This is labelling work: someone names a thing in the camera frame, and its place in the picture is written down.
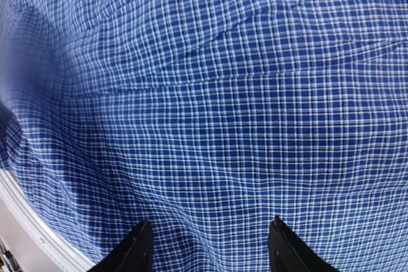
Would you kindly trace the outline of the blue dotted shirt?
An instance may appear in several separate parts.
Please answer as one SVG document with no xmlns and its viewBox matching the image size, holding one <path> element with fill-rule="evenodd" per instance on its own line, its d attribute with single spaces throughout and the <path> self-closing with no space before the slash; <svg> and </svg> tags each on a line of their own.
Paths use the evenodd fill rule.
<svg viewBox="0 0 408 272">
<path fill-rule="evenodd" d="M 407 0 L 1 0 L 1 168 L 93 262 L 268 271 L 279 216 L 407 270 Z"/>
</svg>

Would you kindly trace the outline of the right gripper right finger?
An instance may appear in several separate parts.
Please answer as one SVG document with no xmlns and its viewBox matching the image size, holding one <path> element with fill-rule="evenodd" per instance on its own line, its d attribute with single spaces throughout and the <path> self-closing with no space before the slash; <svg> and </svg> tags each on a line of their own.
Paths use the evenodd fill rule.
<svg viewBox="0 0 408 272">
<path fill-rule="evenodd" d="M 294 231 L 275 216 L 268 234 L 271 271 L 338 271 L 320 258 Z"/>
</svg>

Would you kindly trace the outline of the front aluminium frame rail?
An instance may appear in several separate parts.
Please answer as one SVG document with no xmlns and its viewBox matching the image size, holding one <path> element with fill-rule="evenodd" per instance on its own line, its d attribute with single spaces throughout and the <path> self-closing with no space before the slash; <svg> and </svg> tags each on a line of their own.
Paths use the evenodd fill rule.
<svg viewBox="0 0 408 272">
<path fill-rule="evenodd" d="M 51 230 L 15 176 L 1 171 L 1 242 L 23 271 L 88 271 L 95 263 Z"/>
</svg>

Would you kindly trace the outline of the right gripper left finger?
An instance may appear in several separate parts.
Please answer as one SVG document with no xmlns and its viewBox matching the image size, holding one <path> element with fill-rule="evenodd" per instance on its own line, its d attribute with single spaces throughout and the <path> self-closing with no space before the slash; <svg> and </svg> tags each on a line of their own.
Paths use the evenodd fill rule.
<svg viewBox="0 0 408 272">
<path fill-rule="evenodd" d="M 152 271 L 154 234 L 151 223 L 139 222 L 132 231 L 88 272 Z"/>
</svg>

